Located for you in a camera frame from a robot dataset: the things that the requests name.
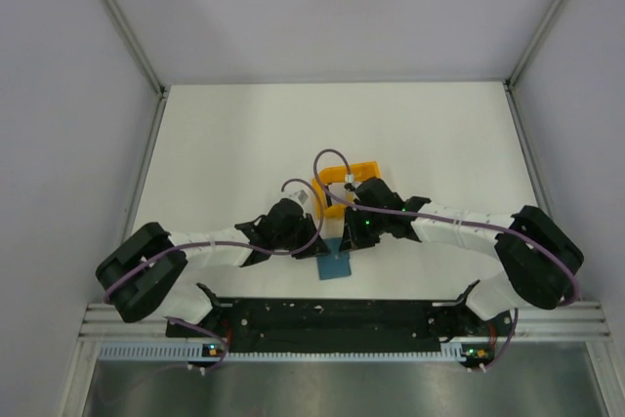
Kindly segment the blue leather card holder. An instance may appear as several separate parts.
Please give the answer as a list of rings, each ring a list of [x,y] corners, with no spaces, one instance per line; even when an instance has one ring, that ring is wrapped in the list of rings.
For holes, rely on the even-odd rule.
[[[351,276],[351,256],[349,251],[341,250],[342,239],[329,238],[325,242],[330,252],[316,257],[318,278],[327,281]]]

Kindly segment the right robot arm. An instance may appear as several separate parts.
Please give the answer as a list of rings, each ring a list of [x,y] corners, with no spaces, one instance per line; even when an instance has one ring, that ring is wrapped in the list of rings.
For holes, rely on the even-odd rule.
[[[427,197],[402,199],[380,178],[354,190],[345,209],[341,248],[375,246],[382,235],[438,243],[498,261],[501,272],[474,282],[460,297],[456,323],[479,334],[496,315],[531,305],[554,310],[575,303],[581,250],[540,208],[525,205],[511,214],[480,214],[448,207]]]

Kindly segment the yellow plastic bin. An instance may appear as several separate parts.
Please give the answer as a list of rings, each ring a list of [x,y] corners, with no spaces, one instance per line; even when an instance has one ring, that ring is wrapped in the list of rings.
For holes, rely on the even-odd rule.
[[[381,177],[379,166],[376,161],[351,164],[350,167],[355,186],[370,178]],[[320,202],[316,202],[315,204],[316,215],[319,218],[324,216],[330,220],[342,219],[345,215],[347,206],[332,199],[326,194],[324,189],[330,189],[332,185],[339,185],[342,188],[348,181],[347,168],[345,166],[327,167],[320,170],[318,175],[320,177],[320,182],[316,179],[312,179],[312,187],[321,199]]]

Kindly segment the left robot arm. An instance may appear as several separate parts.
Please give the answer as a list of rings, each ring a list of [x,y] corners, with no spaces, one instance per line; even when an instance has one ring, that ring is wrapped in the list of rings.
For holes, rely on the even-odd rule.
[[[312,215],[293,195],[266,215],[213,232],[173,232],[147,223],[100,263],[96,279],[104,301],[123,321],[174,317],[207,336],[222,321],[208,287],[210,268],[247,268],[272,256],[307,259],[329,252]]]

